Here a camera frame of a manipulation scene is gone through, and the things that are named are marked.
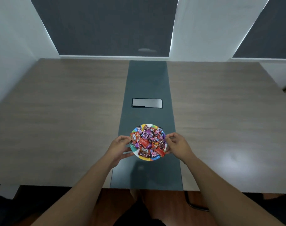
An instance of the person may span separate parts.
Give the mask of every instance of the person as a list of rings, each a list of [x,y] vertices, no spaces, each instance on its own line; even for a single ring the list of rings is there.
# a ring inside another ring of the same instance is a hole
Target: person
[[[168,144],[168,152],[182,160],[189,168],[218,225],[284,225],[197,158],[183,136],[178,133],[171,133],[165,139]],[[105,155],[32,226],[88,225],[109,171],[120,160],[133,155],[132,152],[125,153],[130,151],[126,148],[126,144],[130,141],[130,137],[127,136],[119,136],[113,140]],[[142,214],[137,214],[141,210],[136,211],[137,208],[148,211],[146,207],[144,209],[142,200],[138,199],[128,210],[128,212],[135,211],[136,214],[132,214],[132,216],[137,217],[137,220],[133,221],[133,218],[125,217],[126,212],[114,225],[164,225],[160,220],[152,220],[151,218],[142,220]]]

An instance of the person's left arm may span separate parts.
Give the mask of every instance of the person's left arm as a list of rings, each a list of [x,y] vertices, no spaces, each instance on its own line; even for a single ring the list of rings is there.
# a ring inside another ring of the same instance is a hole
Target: person's left arm
[[[130,151],[125,147],[130,141],[131,138],[127,136],[113,140],[105,155],[32,226],[87,225],[108,173],[121,159],[133,155],[132,152],[123,154]]]

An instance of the plate of candy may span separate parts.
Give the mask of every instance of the plate of candy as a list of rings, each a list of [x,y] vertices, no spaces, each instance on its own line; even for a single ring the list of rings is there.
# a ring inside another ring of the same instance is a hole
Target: plate of candy
[[[154,161],[164,157],[167,143],[162,128],[153,124],[142,124],[130,133],[130,148],[142,160]]]

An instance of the person's right arm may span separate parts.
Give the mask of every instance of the person's right arm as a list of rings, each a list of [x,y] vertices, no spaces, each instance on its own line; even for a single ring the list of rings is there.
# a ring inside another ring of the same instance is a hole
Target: person's right arm
[[[168,150],[189,168],[219,226],[284,226],[197,158],[183,136],[171,133],[166,135],[165,140]]]

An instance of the gray center panel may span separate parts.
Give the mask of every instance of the gray center panel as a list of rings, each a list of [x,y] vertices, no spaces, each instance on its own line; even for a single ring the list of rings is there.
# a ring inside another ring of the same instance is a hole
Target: gray center panel
[[[132,108],[133,98],[160,98],[163,108]],[[130,135],[141,124],[154,124],[165,134],[175,132],[167,64],[130,61],[118,135]],[[179,160],[172,154],[155,161],[132,156],[113,169],[111,188],[183,190]]]

